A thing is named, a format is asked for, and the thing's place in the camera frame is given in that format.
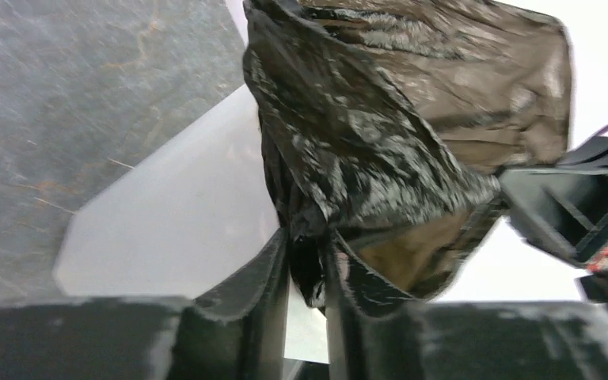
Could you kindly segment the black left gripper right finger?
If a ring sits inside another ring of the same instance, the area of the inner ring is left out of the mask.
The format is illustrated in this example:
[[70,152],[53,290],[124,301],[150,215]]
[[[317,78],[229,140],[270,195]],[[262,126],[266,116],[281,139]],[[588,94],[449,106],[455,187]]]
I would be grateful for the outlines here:
[[608,379],[608,308],[422,302],[325,241],[332,379]]

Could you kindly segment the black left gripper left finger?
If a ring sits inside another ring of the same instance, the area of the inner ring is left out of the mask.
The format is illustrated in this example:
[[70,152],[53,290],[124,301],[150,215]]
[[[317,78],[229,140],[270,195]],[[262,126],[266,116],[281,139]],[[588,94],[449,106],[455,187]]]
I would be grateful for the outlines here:
[[0,379],[278,379],[285,229],[194,299],[39,298],[0,305]]

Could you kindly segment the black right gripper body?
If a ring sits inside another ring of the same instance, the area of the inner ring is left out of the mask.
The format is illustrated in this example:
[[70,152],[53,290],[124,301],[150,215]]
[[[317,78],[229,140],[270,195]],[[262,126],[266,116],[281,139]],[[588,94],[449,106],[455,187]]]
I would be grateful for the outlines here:
[[557,163],[499,173],[511,224],[533,247],[589,275],[587,296],[608,300],[608,135],[595,135]]

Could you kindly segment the black plastic trash bag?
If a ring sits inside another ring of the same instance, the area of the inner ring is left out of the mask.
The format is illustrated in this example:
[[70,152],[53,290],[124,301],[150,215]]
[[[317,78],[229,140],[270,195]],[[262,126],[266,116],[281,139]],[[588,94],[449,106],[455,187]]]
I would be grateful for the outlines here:
[[504,165],[567,149],[556,17],[497,1],[247,1],[244,78],[291,277],[326,304],[337,232],[398,289],[441,293],[504,213]]

